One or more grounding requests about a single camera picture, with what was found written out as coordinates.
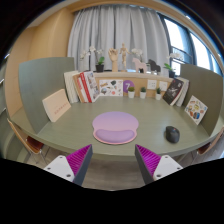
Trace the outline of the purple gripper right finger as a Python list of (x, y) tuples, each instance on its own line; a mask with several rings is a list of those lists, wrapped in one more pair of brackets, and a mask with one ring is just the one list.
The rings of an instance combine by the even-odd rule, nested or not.
[(182, 169), (182, 166), (169, 155), (159, 156), (138, 144), (135, 145), (135, 157), (145, 184), (152, 183)]

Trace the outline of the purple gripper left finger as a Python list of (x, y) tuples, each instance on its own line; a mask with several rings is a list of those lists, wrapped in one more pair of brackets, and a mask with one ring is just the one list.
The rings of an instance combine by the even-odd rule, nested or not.
[(92, 155), (92, 145), (87, 145), (68, 156), (59, 155), (44, 170), (81, 186)]

